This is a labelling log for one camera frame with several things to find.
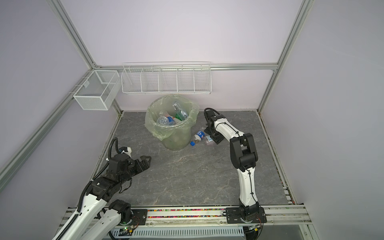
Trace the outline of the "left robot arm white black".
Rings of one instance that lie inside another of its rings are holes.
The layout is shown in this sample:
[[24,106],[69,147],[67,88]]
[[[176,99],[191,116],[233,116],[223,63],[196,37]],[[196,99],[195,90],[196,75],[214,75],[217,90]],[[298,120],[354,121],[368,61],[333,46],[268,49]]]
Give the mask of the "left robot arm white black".
[[54,236],[55,240],[101,240],[118,225],[128,227],[132,233],[144,225],[145,210],[133,210],[123,200],[111,201],[113,196],[124,191],[123,184],[151,165],[150,156],[131,158],[129,152],[109,157],[107,164],[83,189],[77,209]]

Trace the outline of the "water bottle blue label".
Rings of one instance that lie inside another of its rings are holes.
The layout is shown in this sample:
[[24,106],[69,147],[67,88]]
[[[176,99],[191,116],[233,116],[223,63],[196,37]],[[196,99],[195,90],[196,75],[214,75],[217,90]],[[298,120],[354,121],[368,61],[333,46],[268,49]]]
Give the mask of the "water bottle blue label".
[[174,121],[174,118],[171,116],[160,116],[157,119],[157,124],[161,126],[174,126],[176,122]]

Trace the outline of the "mesh bin with green bag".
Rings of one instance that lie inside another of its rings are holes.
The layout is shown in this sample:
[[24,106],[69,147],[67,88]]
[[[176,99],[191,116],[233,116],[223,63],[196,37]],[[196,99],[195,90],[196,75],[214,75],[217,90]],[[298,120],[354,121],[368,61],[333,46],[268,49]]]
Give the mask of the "mesh bin with green bag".
[[150,104],[145,116],[147,130],[169,150],[190,143],[200,107],[181,95],[167,95]]

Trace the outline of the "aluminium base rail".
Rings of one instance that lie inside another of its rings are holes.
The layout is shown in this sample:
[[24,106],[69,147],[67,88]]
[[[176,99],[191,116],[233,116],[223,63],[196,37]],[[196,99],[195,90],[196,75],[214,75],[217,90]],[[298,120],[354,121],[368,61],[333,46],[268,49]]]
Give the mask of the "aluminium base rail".
[[132,208],[120,201],[108,208],[84,205],[63,219],[55,240],[193,238],[241,236],[256,240],[266,226],[299,226],[305,240],[316,240],[303,205],[264,206],[250,219],[235,206]]

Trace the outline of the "green soda bottle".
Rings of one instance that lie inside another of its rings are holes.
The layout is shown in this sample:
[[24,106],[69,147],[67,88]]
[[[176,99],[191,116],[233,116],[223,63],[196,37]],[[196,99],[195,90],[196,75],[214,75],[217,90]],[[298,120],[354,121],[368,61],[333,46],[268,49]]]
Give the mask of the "green soda bottle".
[[177,112],[177,118],[181,121],[185,121],[188,118],[188,114],[185,112]]

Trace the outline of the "white mesh box basket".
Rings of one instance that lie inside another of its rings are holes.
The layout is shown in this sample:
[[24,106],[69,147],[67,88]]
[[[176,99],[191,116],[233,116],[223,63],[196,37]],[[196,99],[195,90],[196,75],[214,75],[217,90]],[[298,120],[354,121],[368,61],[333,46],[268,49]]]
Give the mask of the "white mesh box basket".
[[86,111],[107,111],[121,89],[118,71],[93,70],[74,93],[80,107]]

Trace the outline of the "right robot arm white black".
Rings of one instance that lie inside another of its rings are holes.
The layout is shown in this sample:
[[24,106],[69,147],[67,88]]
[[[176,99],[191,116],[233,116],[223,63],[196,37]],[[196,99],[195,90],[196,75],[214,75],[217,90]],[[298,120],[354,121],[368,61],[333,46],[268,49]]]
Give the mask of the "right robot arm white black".
[[230,146],[230,159],[238,172],[240,182],[240,218],[246,222],[267,221],[264,209],[260,206],[255,189],[255,169],[258,153],[253,135],[236,129],[228,119],[214,109],[205,109],[207,121],[205,132],[216,144],[227,140]]

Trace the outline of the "long clear bottle blue cap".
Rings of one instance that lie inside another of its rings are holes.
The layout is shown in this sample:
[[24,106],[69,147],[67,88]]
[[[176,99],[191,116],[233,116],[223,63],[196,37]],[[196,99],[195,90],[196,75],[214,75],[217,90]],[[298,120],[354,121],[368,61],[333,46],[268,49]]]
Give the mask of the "long clear bottle blue cap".
[[186,114],[188,114],[182,107],[181,105],[179,104],[179,102],[175,101],[173,102],[173,107],[176,111],[176,117],[177,117],[177,112],[185,112]]

